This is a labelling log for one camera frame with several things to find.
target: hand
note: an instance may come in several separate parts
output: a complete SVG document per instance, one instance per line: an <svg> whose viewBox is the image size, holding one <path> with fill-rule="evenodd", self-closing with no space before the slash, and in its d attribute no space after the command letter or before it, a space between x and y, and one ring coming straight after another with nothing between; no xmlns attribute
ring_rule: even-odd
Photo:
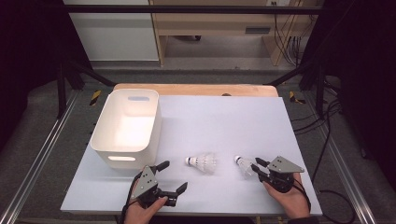
<svg viewBox="0 0 396 224"><path fill-rule="evenodd" d="M149 224L151 218L160 210L168 200L168 197L158 199L148 208L143 208L138 202L131 204L126 212L125 224Z"/></svg>
<svg viewBox="0 0 396 224"><path fill-rule="evenodd" d="M295 180L298 182L302 183L301 181L301 176L299 173L294 173L293 177ZM268 194L271 195L273 198L275 198L285 209L286 215L288 215L289 218L295 219L295 218L301 218L301 217L309 217L309 207L308 203L306 201L305 196L297 189L291 188L289 192L286 193L281 193L271 187L271 185L262 182L265 186L265 188L268 191Z"/></svg>

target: metal frame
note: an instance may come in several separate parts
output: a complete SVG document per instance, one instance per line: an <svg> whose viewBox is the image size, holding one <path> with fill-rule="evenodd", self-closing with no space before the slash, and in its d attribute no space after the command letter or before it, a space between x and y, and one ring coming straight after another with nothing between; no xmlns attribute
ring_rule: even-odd
<svg viewBox="0 0 396 224"><path fill-rule="evenodd" d="M309 104L312 111L316 111L314 106L314 96L312 93L308 94L304 92L304 98L307 99L307 103ZM320 133L323 140L326 139L327 132L329 131L329 127L327 124L323 124L320 126ZM332 162L334 163L334 167L339 174L341 181L343 182L344 187L346 188L346 193L349 196L349 200L352 202L356 214L361 220L362 224L375 224L375 218L373 213L364 199L363 194L361 193L361 189L359 188L358 183L356 182L353 174L350 172L344 157L341 155L340 150L335 144L332 136L330 135L329 143L327 145L327 149L330 152L330 156L332 158Z"/></svg>
<svg viewBox="0 0 396 224"><path fill-rule="evenodd" d="M109 6L109 5L90 5L90 6L81 6L81 5L67 5L67 6L58 6L58 5L44 5L37 1L40 7L45 7L51 10L66 10L70 13L216 13L216 14L294 14L294 15L320 15L325 13L340 13L343 12L341 9L337 8L325 8L325 7L225 7L225 6L211 6L211 7L203 7L203 6ZM305 70L309 64L302 64L301 67L297 68L295 71L288 73L287 76L282 77L279 80L276 80L272 83L272 85L277 86L277 84L281 83L284 79L289 79L299 73L299 71ZM106 84L106 79L101 79L103 83ZM78 93L75 93L69 99L69 106L65 109L61 118L59 118L49 137L41 148L39 154L37 155L32 167L23 180L20 188L18 189L16 195L14 196L12 202L7 207L6 211L1 216L0 222L11 224L14 223L18 217L21 208L26 201L30 191L32 190L35 181L37 180L51 150L64 126L66 123L74 105L76 99L78 98ZM310 104L312 110L315 111L315 108L312 104L312 97L307 97L308 103ZM326 136L326 127L321 128L323 136ZM332 161L338 171L338 174L343 181L344 186L346 187L346 192L349 195L353 205L355 206L355 210L361 220L361 223L372 224L375 223L375 219L373 214L367 205L363 195L361 194L361 190L357 185L352 173L350 173L342 155L340 154L336 144L330 139L329 150L331 152Z"/></svg>
<svg viewBox="0 0 396 224"><path fill-rule="evenodd" d="M5 212L0 218L0 223L2 224L12 224L17 220L18 214L20 213L26 199L28 198L30 192L32 191L35 182L37 181L41 170L43 169L47 158L49 157L59 135L61 134L64 125L66 124L75 104L77 98L80 95L80 91L72 91L68 99L68 106L65 109L64 115L57 119L46 139L43 147L38 152L32 166L26 177L23 179L17 193L14 195L11 203L7 206Z"/></svg>

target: white plastic bin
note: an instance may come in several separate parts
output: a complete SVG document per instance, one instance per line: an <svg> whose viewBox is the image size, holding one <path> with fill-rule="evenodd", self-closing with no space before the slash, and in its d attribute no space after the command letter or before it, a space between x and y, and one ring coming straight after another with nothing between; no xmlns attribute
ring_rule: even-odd
<svg viewBox="0 0 396 224"><path fill-rule="evenodd" d="M111 92L90 141L112 168L154 165L161 132L159 94L154 90Z"/></svg>

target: badminton shuttlecock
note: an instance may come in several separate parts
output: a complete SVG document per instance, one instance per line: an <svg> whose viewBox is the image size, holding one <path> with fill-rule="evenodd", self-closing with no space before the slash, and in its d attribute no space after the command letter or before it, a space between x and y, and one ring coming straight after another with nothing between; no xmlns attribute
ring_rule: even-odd
<svg viewBox="0 0 396 224"><path fill-rule="evenodd" d="M244 177L257 176L257 173L251 169L251 164L256 164L256 162L250 161L241 156L235 156L233 160L238 164Z"/></svg>
<svg viewBox="0 0 396 224"><path fill-rule="evenodd" d="M216 170L215 154L205 153L196 157L188 157L186 158L186 164L204 173L213 174Z"/></svg>

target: white tabletop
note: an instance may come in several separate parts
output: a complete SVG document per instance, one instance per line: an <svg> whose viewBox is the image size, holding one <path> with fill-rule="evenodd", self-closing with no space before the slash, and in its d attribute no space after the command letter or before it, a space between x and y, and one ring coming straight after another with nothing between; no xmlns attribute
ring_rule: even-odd
<svg viewBox="0 0 396 224"><path fill-rule="evenodd" d="M158 215L271 216L284 214L257 178L245 179L235 155L272 161L283 156L303 167L302 179L312 215L322 214L280 97L161 96L163 117L156 174L159 188L175 191L188 182L175 207ZM218 167L206 175L184 163L186 157L215 152ZM138 171L111 169L87 146L61 210L74 214L119 214Z"/></svg>

